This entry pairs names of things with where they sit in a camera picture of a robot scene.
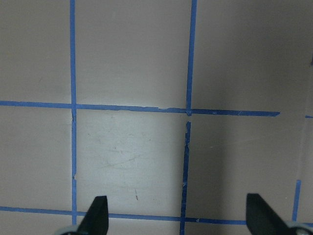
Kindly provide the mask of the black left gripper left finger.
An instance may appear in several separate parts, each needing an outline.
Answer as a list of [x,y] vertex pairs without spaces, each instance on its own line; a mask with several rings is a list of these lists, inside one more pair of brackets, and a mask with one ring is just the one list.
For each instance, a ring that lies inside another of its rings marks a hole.
[[106,235],[109,229],[108,201],[96,196],[77,229],[79,235]]

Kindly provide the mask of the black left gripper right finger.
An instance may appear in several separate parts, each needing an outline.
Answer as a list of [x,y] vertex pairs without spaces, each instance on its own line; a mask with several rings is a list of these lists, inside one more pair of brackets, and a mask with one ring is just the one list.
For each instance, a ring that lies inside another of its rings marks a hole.
[[252,235],[296,234],[257,193],[246,196],[246,226]]

